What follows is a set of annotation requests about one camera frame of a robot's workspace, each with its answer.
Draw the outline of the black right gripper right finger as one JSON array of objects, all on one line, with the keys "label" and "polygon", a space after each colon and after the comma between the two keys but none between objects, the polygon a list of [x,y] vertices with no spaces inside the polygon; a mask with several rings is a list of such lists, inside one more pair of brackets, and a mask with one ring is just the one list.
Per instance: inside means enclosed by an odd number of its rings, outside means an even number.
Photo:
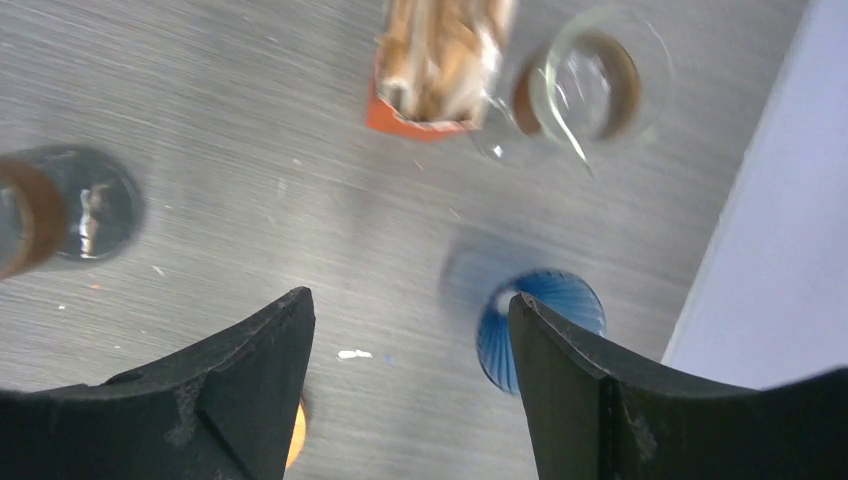
[{"label": "black right gripper right finger", "polygon": [[766,390],[669,368],[527,294],[508,314],[542,479],[843,479],[847,372]]}]

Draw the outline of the smoky glass carafe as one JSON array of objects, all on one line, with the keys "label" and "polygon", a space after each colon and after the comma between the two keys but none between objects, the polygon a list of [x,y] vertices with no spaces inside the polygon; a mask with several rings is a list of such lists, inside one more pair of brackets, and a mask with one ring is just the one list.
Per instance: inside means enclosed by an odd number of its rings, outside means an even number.
[{"label": "smoky glass carafe", "polygon": [[110,152],[52,144],[1,156],[1,277],[91,268],[144,226],[142,190]]}]

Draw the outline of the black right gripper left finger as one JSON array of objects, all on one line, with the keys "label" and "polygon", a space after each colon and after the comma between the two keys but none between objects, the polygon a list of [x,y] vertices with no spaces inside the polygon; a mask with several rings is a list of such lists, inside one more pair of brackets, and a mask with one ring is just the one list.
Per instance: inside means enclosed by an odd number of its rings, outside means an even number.
[{"label": "black right gripper left finger", "polygon": [[295,288],[100,385],[1,393],[5,479],[280,479],[315,313]]}]

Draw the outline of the blue glass dripper cone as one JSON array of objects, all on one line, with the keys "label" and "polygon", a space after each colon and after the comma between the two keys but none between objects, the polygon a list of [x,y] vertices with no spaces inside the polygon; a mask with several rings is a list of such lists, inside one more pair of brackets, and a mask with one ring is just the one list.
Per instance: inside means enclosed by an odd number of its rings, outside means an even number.
[{"label": "blue glass dripper cone", "polygon": [[501,391],[518,396],[520,387],[508,325],[511,299],[527,293],[560,316],[604,337],[607,320],[593,288],[580,276],[560,269],[534,269],[502,282],[486,301],[478,324],[476,348],[487,378]]}]

